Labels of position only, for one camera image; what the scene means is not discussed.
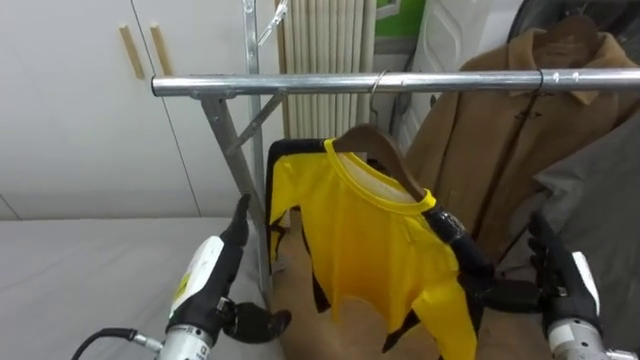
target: cabinet door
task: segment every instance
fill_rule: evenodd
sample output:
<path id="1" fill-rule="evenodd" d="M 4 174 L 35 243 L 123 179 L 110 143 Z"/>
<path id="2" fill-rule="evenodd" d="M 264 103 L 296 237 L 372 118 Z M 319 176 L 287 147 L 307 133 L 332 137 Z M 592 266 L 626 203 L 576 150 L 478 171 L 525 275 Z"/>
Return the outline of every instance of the cabinet door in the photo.
<path id="1" fill-rule="evenodd" d="M 20 217 L 197 216 L 129 1 L 4 0 L 0 36 L 0 193 Z"/>
<path id="2" fill-rule="evenodd" d="M 256 1 L 261 31 L 273 17 L 273 1 Z M 133 0 L 156 74 L 174 75 L 246 73 L 242 0 Z M 152 34 L 156 27 L 156 36 Z M 163 44 L 158 44 L 158 33 Z M 159 51 L 166 49 L 164 63 Z M 275 33 L 260 48 L 262 73 L 278 73 Z M 229 215 L 239 192 L 198 101 L 166 98 L 194 193 L 205 216 Z M 249 123 L 249 98 L 229 101 L 238 133 Z M 269 145 L 282 138 L 282 112 L 278 108 L 263 125 L 265 158 Z M 243 147 L 252 169 L 251 146 Z"/>
<path id="3" fill-rule="evenodd" d="M 2 199 L 0 199 L 0 220 L 18 220 L 16 213 Z"/>

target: cable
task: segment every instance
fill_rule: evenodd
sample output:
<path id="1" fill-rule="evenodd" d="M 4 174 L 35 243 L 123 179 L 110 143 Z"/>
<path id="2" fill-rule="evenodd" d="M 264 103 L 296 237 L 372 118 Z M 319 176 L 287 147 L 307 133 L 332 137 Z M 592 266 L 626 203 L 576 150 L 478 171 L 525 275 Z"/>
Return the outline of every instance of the cable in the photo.
<path id="1" fill-rule="evenodd" d="M 79 360 L 82 353 L 87 350 L 87 348 L 97 339 L 103 337 L 117 337 L 121 339 L 125 339 L 127 341 L 133 340 L 138 334 L 138 330 L 136 329 L 126 329 L 126 328 L 104 328 L 97 333 L 89 336 L 80 347 L 76 350 L 76 352 L 71 357 L 71 360 Z"/>

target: white bed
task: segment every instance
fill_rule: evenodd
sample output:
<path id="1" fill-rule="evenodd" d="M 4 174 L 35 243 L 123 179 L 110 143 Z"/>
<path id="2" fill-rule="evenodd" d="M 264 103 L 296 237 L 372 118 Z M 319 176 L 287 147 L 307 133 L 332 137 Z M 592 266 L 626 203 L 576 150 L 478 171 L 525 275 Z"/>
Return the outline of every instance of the white bed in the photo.
<path id="1" fill-rule="evenodd" d="M 229 219 L 0 222 L 0 359 L 69 359 L 103 327 L 163 339 L 171 298 L 196 248 Z M 252 232 L 231 288 L 264 305 Z M 120 339 L 100 339 L 82 359 L 153 359 Z M 280 344 L 220 335 L 211 359 L 283 359 Z"/>

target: metal pole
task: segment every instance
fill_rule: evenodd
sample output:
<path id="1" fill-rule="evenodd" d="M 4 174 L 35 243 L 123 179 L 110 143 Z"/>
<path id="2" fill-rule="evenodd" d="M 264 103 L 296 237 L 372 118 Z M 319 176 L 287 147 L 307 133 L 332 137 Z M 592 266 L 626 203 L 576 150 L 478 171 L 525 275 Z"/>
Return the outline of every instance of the metal pole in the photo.
<path id="1" fill-rule="evenodd" d="M 229 113 L 227 102 L 221 98 L 203 97 L 201 99 L 209 126 L 218 141 L 224 159 L 231 170 L 231 175 L 243 194 L 251 194 L 249 215 L 258 233 L 258 272 L 260 274 L 260 289 L 269 301 L 271 295 L 271 277 L 269 276 L 269 250 L 267 249 L 267 230 L 265 225 L 265 212 L 258 198 L 258 191 L 251 179 L 251 172 L 247 160 L 242 151 L 229 153 L 227 150 L 237 139 L 236 129 Z"/>
<path id="2" fill-rule="evenodd" d="M 206 75 L 152 80 L 156 96 L 337 94 L 472 90 L 638 90 L 640 69 L 551 69 L 455 73 Z"/>
<path id="3" fill-rule="evenodd" d="M 251 120 L 247 128 L 242 130 L 242 133 L 240 133 L 240 136 L 238 136 L 236 141 L 234 141 L 233 144 L 231 144 L 231 146 L 229 147 L 229 150 L 227 151 L 234 152 L 240 149 L 240 147 L 245 142 L 247 142 L 247 140 L 249 140 L 256 131 L 261 129 L 262 123 L 267 121 L 267 118 L 269 118 L 269 115 L 273 113 L 273 111 L 280 105 L 280 103 L 282 102 L 282 100 L 284 100 L 285 97 L 286 95 L 284 93 L 273 95 L 271 99 L 269 99 L 267 104 L 264 106 L 264 108 L 260 110 L 258 115 L 256 115 L 256 117 L 253 118 L 253 120 Z"/>
<path id="4" fill-rule="evenodd" d="M 249 74 L 260 74 L 256 0 L 243 0 L 242 5 L 244 11 L 244 44 L 247 57 L 247 72 Z M 260 95 L 251 96 L 249 98 L 249 118 L 255 118 L 261 108 Z M 253 152 L 253 174 L 258 189 L 258 200 L 264 204 L 264 158 L 262 154 L 262 128 L 260 127 L 253 133 L 251 151 Z"/>

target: green sign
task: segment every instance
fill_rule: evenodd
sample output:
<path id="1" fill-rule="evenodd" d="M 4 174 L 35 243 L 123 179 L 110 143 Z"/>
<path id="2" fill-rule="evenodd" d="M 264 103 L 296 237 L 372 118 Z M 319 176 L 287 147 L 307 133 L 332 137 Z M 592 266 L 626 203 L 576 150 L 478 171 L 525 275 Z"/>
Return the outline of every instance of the green sign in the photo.
<path id="1" fill-rule="evenodd" d="M 425 3 L 426 0 L 377 0 L 376 36 L 418 36 Z"/>

